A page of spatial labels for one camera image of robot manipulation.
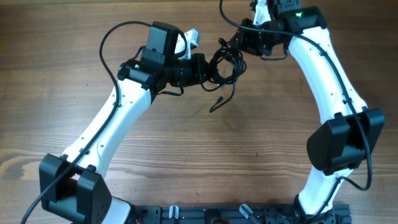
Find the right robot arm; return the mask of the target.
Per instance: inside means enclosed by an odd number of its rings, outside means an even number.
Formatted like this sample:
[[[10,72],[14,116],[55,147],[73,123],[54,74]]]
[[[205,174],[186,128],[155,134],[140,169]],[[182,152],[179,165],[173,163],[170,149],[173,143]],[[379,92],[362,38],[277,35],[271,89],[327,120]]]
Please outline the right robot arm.
[[[371,186],[371,154],[384,126],[381,110],[368,108],[357,94],[333,49],[327,23],[316,6],[300,1],[251,1],[252,19],[237,26],[231,44],[239,50],[271,60],[272,49],[283,45],[305,75],[318,106],[320,127],[307,140],[312,169],[296,206],[302,220],[328,218],[342,183],[362,163]]]

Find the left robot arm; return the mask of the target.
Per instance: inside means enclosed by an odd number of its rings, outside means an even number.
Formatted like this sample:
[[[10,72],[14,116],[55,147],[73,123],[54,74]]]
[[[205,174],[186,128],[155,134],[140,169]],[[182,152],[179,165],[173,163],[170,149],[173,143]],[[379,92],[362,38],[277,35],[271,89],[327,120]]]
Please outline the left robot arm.
[[[133,204],[111,195],[104,179],[110,162],[138,117],[166,86],[205,81],[207,62],[196,54],[200,35],[163,22],[150,26],[147,42],[111,77],[114,88],[83,134],[60,156],[39,165],[42,208],[72,223],[140,223]]]

